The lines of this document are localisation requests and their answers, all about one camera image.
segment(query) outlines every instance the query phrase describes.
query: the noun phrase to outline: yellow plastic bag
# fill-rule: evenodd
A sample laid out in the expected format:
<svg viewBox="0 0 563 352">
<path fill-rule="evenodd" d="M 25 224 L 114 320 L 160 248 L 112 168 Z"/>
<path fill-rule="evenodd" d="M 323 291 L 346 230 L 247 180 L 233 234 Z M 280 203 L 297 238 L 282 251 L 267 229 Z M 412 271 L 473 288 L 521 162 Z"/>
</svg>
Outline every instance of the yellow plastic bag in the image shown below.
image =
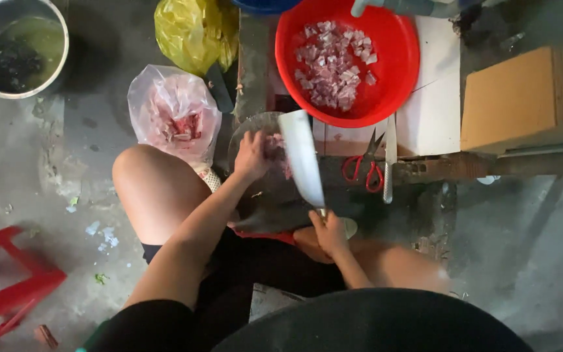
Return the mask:
<svg viewBox="0 0 563 352">
<path fill-rule="evenodd" d="M 160 50 L 179 68 L 204 76 L 238 52 L 238 9 L 227 0 L 162 0 L 154 15 Z"/>
</svg>

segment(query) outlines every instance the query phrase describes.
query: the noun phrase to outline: red plastic bowl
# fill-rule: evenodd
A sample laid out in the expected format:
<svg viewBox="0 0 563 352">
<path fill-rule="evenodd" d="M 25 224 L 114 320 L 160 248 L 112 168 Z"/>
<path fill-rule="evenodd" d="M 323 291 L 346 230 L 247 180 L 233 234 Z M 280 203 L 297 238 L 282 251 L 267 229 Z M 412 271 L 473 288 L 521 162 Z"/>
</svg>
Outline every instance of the red plastic bowl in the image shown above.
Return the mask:
<svg viewBox="0 0 563 352">
<path fill-rule="evenodd" d="M 360 18 L 351 16 L 354 0 L 303 0 L 299 5 L 281 15 L 275 38 L 275 58 L 281 79 L 292 98 L 303 109 L 326 124 L 356 128 L 370 126 L 392 115 L 403 105 L 418 78 L 420 53 L 418 39 L 410 19 L 396 16 L 387 9 L 369 6 Z M 364 31 L 372 40 L 377 62 L 364 64 L 354 57 L 355 65 L 362 71 L 373 73 L 377 84 L 362 82 L 351 110 L 342 112 L 329 107 L 314 107 L 308 91 L 301 89 L 295 80 L 295 69 L 307 69 L 296 60 L 295 51 L 305 45 L 303 27 L 322 21 L 336 21 Z"/>
</svg>

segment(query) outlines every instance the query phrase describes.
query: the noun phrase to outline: hand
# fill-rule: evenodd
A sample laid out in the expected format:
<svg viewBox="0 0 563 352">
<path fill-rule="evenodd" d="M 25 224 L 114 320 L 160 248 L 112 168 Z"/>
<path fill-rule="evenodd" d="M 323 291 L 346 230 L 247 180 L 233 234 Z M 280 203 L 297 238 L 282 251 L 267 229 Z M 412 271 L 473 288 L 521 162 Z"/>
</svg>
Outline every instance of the hand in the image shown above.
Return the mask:
<svg viewBox="0 0 563 352">
<path fill-rule="evenodd" d="M 345 223 L 333 211 L 327 211 L 325 222 L 315 211 L 310 211 L 308 215 L 316 228 L 318 245 L 328 256 L 334 258 L 337 254 L 349 250 Z"/>
<path fill-rule="evenodd" d="M 258 131 L 255 136 L 250 131 L 240 141 L 240 149 L 234 162 L 234 172 L 253 182 L 267 172 L 270 163 L 264 160 L 264 132 Z"/>
</svg>

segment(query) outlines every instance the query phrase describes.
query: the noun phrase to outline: leg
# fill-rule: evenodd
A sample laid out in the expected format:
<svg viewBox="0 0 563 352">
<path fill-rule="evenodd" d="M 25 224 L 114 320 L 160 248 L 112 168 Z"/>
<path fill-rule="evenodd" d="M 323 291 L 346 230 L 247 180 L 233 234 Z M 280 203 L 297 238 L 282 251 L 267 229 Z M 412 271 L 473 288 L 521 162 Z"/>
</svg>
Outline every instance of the leg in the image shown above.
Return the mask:
<svg viewBox="0 0 563 352">
<path fill-rule="evenodd" d="M 112 178 L 140 242 L 162 245 L 210 194 L 183 160 L 149 145 L 126 149 L 114 161 Z"/>
<path fill-rule="evenodd" d="M 333 263 L 318 246 L 314 227 L 296 230 L 293 237 L 297 247 L 313 260 Z M 354 238 L 349 240 L 349 248 L 368 279 L 377 287 L 449 292 L 447 271 L 421 253 L 383 241 Z"/>
</svg>

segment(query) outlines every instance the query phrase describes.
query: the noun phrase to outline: red plastic stool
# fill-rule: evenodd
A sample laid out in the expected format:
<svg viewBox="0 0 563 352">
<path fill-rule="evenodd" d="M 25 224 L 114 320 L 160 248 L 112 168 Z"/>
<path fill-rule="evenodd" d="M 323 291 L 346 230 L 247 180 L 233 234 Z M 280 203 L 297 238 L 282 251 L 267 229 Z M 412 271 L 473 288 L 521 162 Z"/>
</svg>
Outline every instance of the red plastic stool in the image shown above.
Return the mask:
<svg viewBox="0 0 563 352">
<path fill-rule="evenodd" d="M 12 318 L 0 324 L 0 336 L 16 328 L 21 319 L 40 300 L 66 279 L 66 274 L 61 270 L 44 268 L 28 253 L 21 251 L 12 244 L 12 236 L 20 234 L 22 231 L 23 229 L 18 226 L 10 226 L 0 230 L 0 247 L 32 274 L 30 278 L 0 291 L 0 316 L 10 315 L 20 308 Z"/>
</svg>

